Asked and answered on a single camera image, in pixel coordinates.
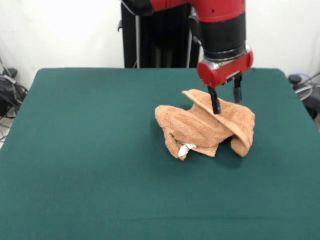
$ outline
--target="table surface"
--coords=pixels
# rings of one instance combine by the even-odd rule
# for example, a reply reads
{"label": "table surface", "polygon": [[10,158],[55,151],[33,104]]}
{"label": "table surface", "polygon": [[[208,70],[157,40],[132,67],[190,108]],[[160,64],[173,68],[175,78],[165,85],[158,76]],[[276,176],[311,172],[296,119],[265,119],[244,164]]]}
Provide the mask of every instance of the table surface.
{"label": "table surface", "polygon": [[154,110],[190,108],[195,69],[41,70],[0,152],[0,239],[319,239],[319,131],[281,71],[242,85],[249,155],[181,162]]}

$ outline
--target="black cylindrical segment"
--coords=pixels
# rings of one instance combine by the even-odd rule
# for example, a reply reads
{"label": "black cylindrical segment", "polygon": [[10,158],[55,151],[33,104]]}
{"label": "black cylindrical segment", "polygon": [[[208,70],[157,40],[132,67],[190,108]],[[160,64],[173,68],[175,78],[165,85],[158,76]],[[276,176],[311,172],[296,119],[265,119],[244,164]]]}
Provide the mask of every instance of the black cylindrical segment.
{"label": "black cylindrical segment", "polygon": [[236,18],[207,23],[200,22],[204,56],[209,60],[236,58],[246,52],[246,14]]}
{"label": "black cylindrical segment", "polygon": [[122,2],[136,16],[149,16],[154,12],[151,0],[122,0]]}

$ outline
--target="towel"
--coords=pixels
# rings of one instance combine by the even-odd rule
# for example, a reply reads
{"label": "towel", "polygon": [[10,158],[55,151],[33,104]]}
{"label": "towel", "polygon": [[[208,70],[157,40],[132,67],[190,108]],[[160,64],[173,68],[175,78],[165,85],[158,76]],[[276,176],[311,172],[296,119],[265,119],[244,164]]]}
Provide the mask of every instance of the towel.
{"label": "towel", "polygon": [[190,110],[166,105],[155,109],[173,157],[184,161],[189,150],[215,157],[219,144],[231,137],[231,148],[239,156],[244,158],[249,153],[256,124],[249,108],[219,99],[222,112],[216,115],[208,93],[196,89],[182,93],[194,102]]}

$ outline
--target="towel label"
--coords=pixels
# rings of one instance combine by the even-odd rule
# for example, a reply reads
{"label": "towel label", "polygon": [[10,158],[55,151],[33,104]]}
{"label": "towel label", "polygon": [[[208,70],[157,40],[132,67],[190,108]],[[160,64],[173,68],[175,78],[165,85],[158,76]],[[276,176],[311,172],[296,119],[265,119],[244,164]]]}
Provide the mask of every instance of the towel label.
{"label": "towel label", "polygon": [[190,150],[196,148],[197,146],[196,145],[193,145],[193,144],[189,144],[189,143],[185,143],[181,148],[180,148],[180,151],[179,151],[179,158],[187,155],[189,153]]}

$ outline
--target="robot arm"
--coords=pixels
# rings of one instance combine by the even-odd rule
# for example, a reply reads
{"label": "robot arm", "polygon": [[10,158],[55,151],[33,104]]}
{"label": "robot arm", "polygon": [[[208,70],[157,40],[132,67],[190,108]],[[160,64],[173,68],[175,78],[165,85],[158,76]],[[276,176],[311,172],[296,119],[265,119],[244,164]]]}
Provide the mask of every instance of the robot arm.
{"label": "robot arm", "polygon": [[191,4],[196,17],[190,17],[190,28],[202,44],[204,59],[198,74],[211,95],[213,111],[221,113],[216,87],[234,81],[234,98],[242,100],[242,74],[254,62],[246,44],[246,0],[122,0],[135,15],[146,16]]}

